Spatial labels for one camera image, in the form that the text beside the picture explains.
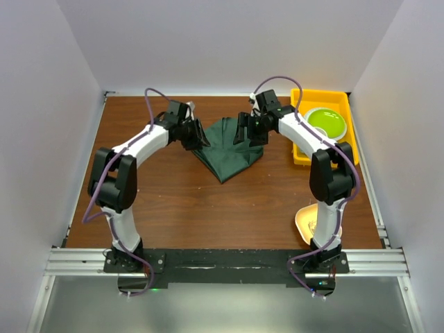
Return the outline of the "dark green cloth napkin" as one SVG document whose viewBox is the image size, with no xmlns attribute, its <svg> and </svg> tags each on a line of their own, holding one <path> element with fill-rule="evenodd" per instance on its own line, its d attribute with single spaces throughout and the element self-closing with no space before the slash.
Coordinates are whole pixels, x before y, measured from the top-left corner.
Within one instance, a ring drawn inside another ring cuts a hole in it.
<svg viewBox="0 0 444 333">
<path fill-rule="evenodd" d="M 249 139 L 234 145 L 236 130 L 237 120 L 224 117 L 205 129 L 210 146 L 192 151 L 221 184 L 251 167 L 264 154 L 263 146 L 249 147 Z"/>
</svg>

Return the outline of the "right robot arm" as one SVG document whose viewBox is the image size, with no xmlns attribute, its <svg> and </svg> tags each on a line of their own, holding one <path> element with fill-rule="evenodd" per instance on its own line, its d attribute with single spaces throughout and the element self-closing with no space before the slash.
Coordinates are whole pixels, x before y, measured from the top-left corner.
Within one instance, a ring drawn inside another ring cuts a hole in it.
<svg viewBox="0 0 444 333">
<path fill-rule="evenodd" d="M 249 139 L 263 146 L 271 131 L 290 139 L 310 159 L 309 188 L 317 200 L 316 228 L 310 252 L 290 259 L 301 260 L 305 271 L 326 272 L 341 254 L 339 234 L 343 211 L 360 188 L 352 147 L 322 135 L 299 113 L 297 107 L 282 105 L 273 90 L 249 96 L 251 112 L 238 115 L 233 143 Z"/>
</svg>

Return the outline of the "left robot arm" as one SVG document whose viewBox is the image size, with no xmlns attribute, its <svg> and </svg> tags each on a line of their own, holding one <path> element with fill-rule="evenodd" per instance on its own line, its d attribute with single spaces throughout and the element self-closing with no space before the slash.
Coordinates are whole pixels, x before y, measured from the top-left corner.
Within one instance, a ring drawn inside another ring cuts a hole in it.
<svg viewBox="0 0 444 333">
<path fill-rule="evenodd" d="M 94 156 L 87 186 L 90 202 L 82 218 L 88 223 L 104 216 L 112 235 L 112 262 L 128 272 L 147 271 L 143 241 L 137 232 L 133 204 L 137 196 L 137 170 L 157 151 L 180 142 L 187 151 L 209 146 L 193 102 L 169 101 L 139 133 L 113 148 L 100 148 Z"/>
</svg>

